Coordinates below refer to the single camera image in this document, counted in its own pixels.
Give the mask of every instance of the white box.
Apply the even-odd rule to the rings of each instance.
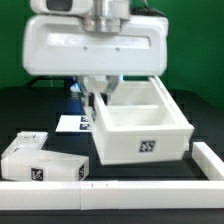
[[[21,148],[2,159],[2,177],[16,181],[79,181],[89,174],[89,158]]]
[[[105,105],[92,84],[94,112],[85,111],[103,165],[181,160],[189,150],[189,124],[158,77],[121,82]]]

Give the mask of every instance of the open white box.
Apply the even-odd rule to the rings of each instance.
[[[89,107],[86,114],[103,165],[182,159],[194,128],[158,77],[121,82],[108,106],[99,86],[92,90],[96,116]]]

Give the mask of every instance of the white block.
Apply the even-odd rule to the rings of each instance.
[[[59,182],[1,182],[0,210],[80,209],[80,185]]]
[[[9,145],[9,147],[2,154],[2,159],[10,156],[20,148],[32,148],[40,150],[48,134],[46,132],[20,132],[17,134],[16,139]]]
[[[209,180],[224,180],[223,161],[204,142],[193,144],[192,158]]]
[[[83,182],[81,184],[81,209],[118,209],[118,181]]]
[[[224,182],[119,182],[119,209],[224,208]]]
[[[2,177],[16,181],[79,181],[89,174],[89,159],[21,148],[1,161]]]

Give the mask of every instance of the green backdrop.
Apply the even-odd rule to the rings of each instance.
[[[224,1],[149,4],[170,21],[166,86],[193,91],[224,111]],[[31,78],[22,67],[23,32],[32,16],[29,0],[1,0],[0,9],[0,87],[20,86]]]

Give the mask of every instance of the black tabletop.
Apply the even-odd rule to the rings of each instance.
[[[224,113],[193,93],[172,91],[172,96],[196,128],[193,141],[206,142],[222,159],[224,157]],[[61,115],[82,115],[81,102],[63,88],[0,89],[0,153],[20,131],[45,131],[49,137],[44,150],[85,155],[90,158],[86,180],[205,180],[191,152],[181,161],[102,166],[91,133],[55,132]],[[216,223],[224,222],[222,209],[209,210],[111,210],[111,211],[2,211],[0,220],[47,223]]]

